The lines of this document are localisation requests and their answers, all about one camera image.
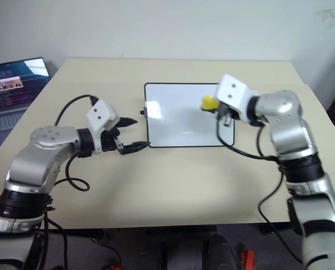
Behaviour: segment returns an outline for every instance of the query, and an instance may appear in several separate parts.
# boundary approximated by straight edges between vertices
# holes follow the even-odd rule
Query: whiteboard
[[[145,116],[150,147],[222,146],[216,117],[201,110],[204,95],[214,96],[217,84],[146,83]],[[234,121],[220,123],[220,136],[234,144]]]

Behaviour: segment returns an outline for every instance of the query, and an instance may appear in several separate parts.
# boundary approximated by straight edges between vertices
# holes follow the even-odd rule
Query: laptop screen
[[[0,64],[0,112],[29,106],[49,80],[43,58]]]

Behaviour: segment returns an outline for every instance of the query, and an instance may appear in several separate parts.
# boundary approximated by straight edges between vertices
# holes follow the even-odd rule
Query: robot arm
[[[48,205],[61,164],[77,156],[118,150],[122,155],[145,148],[147,142],[124,146],[119,130],[137,123],[120,118],[104,100],[95,100],[87,113],[85,129],[41,127],[29,144],[14,158],[0,196],[0,263],[18,269],[35,269],[42,250],[43,235],[37,233]]]
[[[225,118],[227,124],[231,118],[251,125],[270,124],[279,170],[285,174],[292,195],[288,199],[290,220],[294,230],[303,235],[304,267],[335,269],[335,193],[321,167],[310,128],[301,118],[296,94],[282,90],[259,95],[225,75],[215,101],[217,118]]]

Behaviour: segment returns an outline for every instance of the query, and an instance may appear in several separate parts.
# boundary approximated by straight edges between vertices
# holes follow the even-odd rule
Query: cord
[[[39,270],[44,269],[44,264],[47,258],[47,250],[48,250],[48,216],[47,212],[44,213],[43,217],[43,226],[44,226],[44,239],[43,239],[43,249],[41,255],[41,262],[39,264]]]
[[[278,158],[276,156],[256,156],[256,155],[252,155],[252,154],[249,154],[249,153],[246,153],[244,151],[241,151],[231,145],[228,145],[221,137],[220,137],[220,121],[221,120],[217,120],[216,122],[216,136],[217,136],[217,139],[222,143],[222,145],[226,146],[228,149],[234,151],[235,153],[237,154],[240,154],[240,155],[243,155],[243,156],[246,156],[248,158],[251,158],[251,159],[260,159],[260,160],[268,160],[268,161],[274,161],[274,162],[277,162],[278,161]]]
[[[62,182],[66,182],[67,181],[67,182],[69,182],[69,184],[71,186],[73,186],[77,190],[88,191],[90,189],[90,184],[88,184],[85,180],[80,179],[80,178],[76,178],[76,177],[70,177],[70,173],[69,173],[70,166],[71,166],[72,161],[77,156],[78,156],[78,153],[73,154],[72,157],[67,161],[67,164],[66,164],[66,167],[65,167],[65,176],[66,176],[66,178],[56,181],[55,186],[57,186],[58,184],[60,184]],[[73,181],[83,183],[86,186],[86,188],[77,186]]]
[[[258,130],[257,132],[257,136],[256,136],[256,148],[257,151],[259,153],[260,156],[264,156],[262,151],[261,151],[261,147],[260,147],[260,137],[261,137],[261,133],[263,128],[265,127],[265,125],[261,126],[261,128]],[[271,226],[271,228],[273,229],[274,233],[277,235],[277,237],[279,238],[280,242],[283,244],[283,246],[287,249],[287,251],[290,253],[290,255],[299,263],[302,264],[302,260],[295,255],[294,252],[292,252],[292,250],[289,248],[289,246],[287,245],[287,243],[285,242],[285,240],[282,238],[281,234],[279,233],[279,231],[276,229],[276,227],[268,220],[268,218],[263,214],[262,210],[261,210],[261,206],[262,204],[267,201],[269,198],[271,198],[272,196],[275,195],[275,193],[281,188],[281,185],[283,183],[283,178],[284,178],[284,174],[281,174],[280,177],[280,181],[278,183],[278,185],[275,187],[275,189],[268,194],[266,197],[264,197],[259,203],[258,203],[258,212],[260,213],[260,215],[262,216],[262,218],[266,221],[266,223]]]
[[[81,98],[85,98],[85,97],[89,97],[89,98],[91,98],[91,100],[92,100],[93,98],[96,98],[95,96],[93,96],[93,95],[91,95],[91,94],[83,94],[83,95],[81,95],[81,96],[75,97],[74,99],[70,100],[70,101],[69,101],[69,102],[62,108],[62,110],[61,110],[61,112],[59,113],[59,115],[58,115],[58,117],[57,117],[57,119],[56,119],[54,125],[58,125],[58,124],[59,124],[62,115],[64,114],[64,112],[67,110],[67,108],[68,108],[73,102],[78,101],[78,100],[80,100]]]
[[[116,256],[118,257],[118,264],[119,264],[118,266],[122,267],[122,258],[121,258],[121,255],[118,253],[118,251],[115,248],[113,248],[111,246],[108,246],[108,245],[104,245],[102,243],[99,243],[97,241],[97,239],[91,239],[91,241],[94,242],[95,244],[99,245],[99,246],[103,246],[104,248],[112,250],[116,254]]]
[[[64,267],[65,267],[65,270],[68,270],[68,261],[67,261],[67,235],[66,235],[66,232],[56,222],[50,220],[49,218],[47,218],[47,220],[48,220],[48,223],[50,223],[51,225],[55,226],[60,231],[60,233],[62,234],[62,236],[64,238]]]

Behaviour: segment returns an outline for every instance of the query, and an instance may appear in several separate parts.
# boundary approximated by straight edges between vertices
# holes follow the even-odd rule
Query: tabletop
[[[120,129],[120,141],[130,144],[147,140],[146,122],[140,115],[145,83],[218,83],[224,73],[260,93],[281,89],[297,93],[335,189],[335,127],[290,62],[73,58],[63,64],[1,146],[0,194],[8,167],[31,132],[52,125],[72,98],[97,95],[114,105],[120,116],[136,119],[137,124]],[[89,100],[77,101],[60,126],[84,128],[90,106]],[[234,146],[256,154],[257,131],[236,122]],[[264,153],[274,154],[268,128],[261,146]],[[57,179],[64,177],[62,172]],[[80,192],[63,183],[52,190],[56,210],[50,217],[64,228],[262,222],[257,204],[279,180],[275,163],[239,156],[224,147],[148,147],[126,156],[105,152],[75,160],[70,175],[87,180],[91,189]],[[271,221],[288,220],[287,198],[282,187],[263,206]]]

